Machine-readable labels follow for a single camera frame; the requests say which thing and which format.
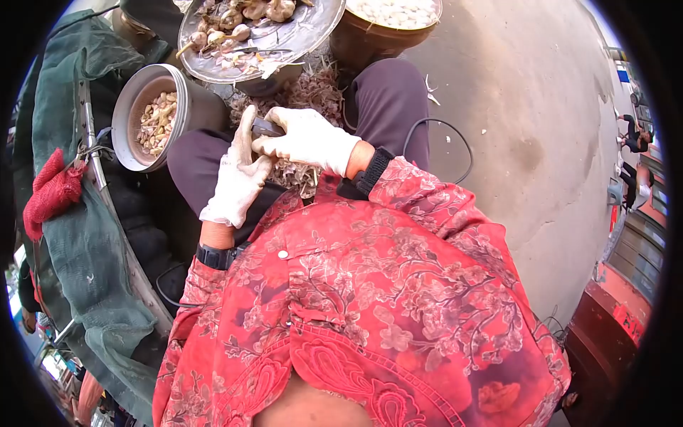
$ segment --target white work glove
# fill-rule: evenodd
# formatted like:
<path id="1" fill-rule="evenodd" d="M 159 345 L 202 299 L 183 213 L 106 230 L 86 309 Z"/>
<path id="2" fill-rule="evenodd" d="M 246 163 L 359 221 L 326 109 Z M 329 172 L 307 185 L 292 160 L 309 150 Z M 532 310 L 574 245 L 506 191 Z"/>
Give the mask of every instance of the white work glove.
<path id="1" fill-rule="evenodd" d="M 199 213 L 201 221 L 211 221 L 235 228 L 242 227 L 247 209 L 263 188 L 273 169 L 273 160 L 261 156 L 251 160 L 251 125 L 256 117 L 256 106 L 249 105 L 242 114 L 240 127 L 235 132 L 227 154 L 221 157 L 218 182 L 214 197 Z"/>
<path id="2" fill-rule="evenodd" d="M 296 163 L 320 166 L 346 177 L 348 159 L 360 137 L 335 128 L 313 109 L 273 107 L 265 120 L 280 125 L 287 135 L 260 137 L 251 144 L 254 151 Z"/>

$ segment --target metal container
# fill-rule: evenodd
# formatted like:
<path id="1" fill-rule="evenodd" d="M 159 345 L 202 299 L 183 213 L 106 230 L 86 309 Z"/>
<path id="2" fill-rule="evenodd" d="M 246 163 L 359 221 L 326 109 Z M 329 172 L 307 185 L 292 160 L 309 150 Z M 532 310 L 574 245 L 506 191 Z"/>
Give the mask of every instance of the metal container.
<path id="1" fill-rule="evenodd" d="M 443 11 L 441 0 L 437 1 L 437 5 L 436 21 L 418 29 L 385 27 L 346 9 L 330 35 L 332 54 L 343 65 L 356 71 L 362 71 L 379 59 L 395 58 L 407 48 L 422 43 L 434 31 Z"/>
<path id="2" fill-rule="evenodd" d="M 163 151 L 154 156 L 142 152 L 137 134 L 145 107 L 161 92 L 177 92 L 178 106 L 168 141 Z M 229 111 L 218 95 L 189 81 L 176 67 L 168 64 L 146 66 L 130 78 L 116 100 L 111 121 L 116 157 L 132 171 L 154 171 L 166 164 L 166 154 L 180 135 L 198 128 L 224 130 L 228 117 Z"/>
<path id="3" fill-rule="evenodd" d="M 292 18 L 284 23 L 272 23 L 262 28 L 251 28 L 251 43 L 259 49 L 291 49 L 291 52 L 272 56 L 284 62 L 296 62 L 303 55 L 312 52 L 330 35 L 334 27 L 342 19 L 346 0 L 315 0 L 315 6 L 310 8 L 298 2 Z M 194 0 L 188 8 L 178 33 L 178 46 L 184 46 L 190 35 L 197 31 L 201 18 L 196 16 L 202 0 Z M 235 49 L 248 47 L 248 40 L 241 42 Z M 274 94 L 286 81 L 298 77 L 300 68 L 280 71 L 268 79 L 261 79 L 263 72 L 241 72 L 237 68 L 223 70 L 215 65 L 215 59 L 202 59 L 192 51 L 184 52 L 181 57 L 182 65 L 194 77 L 209 83 L 235 84 L 245 82 L 238 89 L 250 96 L 266 96 Z"/>

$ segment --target brown bucket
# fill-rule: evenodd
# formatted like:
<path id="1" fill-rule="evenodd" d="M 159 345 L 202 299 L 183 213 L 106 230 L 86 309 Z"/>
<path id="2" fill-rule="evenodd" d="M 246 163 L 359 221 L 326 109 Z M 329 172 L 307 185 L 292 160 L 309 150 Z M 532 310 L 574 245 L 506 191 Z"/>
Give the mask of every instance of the brown bucket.
<path id="1" fill-rule="evenodd" d="M 442 5 L 438 2 L 438 16 Z M 395 58 L 409 47 L 422 43 L 434 30 L 438 19 L 418 29 L 385 27 L 362 19 L 349 9 L 330 35 L 330 49 L 336 59 L 353 70 L 361 71 L 383 58 Z"/>

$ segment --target bucket of peeled garlic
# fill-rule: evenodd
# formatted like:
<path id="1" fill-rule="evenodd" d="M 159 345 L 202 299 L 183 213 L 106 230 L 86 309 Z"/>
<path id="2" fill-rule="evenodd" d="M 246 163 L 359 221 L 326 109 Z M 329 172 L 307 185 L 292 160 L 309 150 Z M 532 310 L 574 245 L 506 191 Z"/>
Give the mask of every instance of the bucket of peeled garlic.
<path id="1" fill-rule="evenodd" d="M 214 92 L 176 67 L 152 64 L 128 80 L 116 100 L 111 139 L 127 169 L 151 172 L 166 164 L 173 142 L 188 130 L 225 130 L 229 111 Z"/>
<path id="2" fill-rule="evenodd" d="M 332 54 L 361 71 L 422 43 L 441 17 L 441 0 L 347 0 L 330 35 Z"/>

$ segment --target red floral jacket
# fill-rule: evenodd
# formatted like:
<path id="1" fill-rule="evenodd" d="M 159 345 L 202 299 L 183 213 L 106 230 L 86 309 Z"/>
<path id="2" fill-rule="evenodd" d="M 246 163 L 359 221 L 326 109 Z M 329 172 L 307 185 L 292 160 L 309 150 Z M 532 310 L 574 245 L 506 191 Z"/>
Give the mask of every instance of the red floral jacket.
<path id="1" fill-rule="evenodd" d="M 570 371 L 474 194 L 392 160 L 370 201 L 283 194 L 230 269 L 192 263 L 155 426 L 249 426 L 292 368 L 375 426 L 542 426 Z"/>

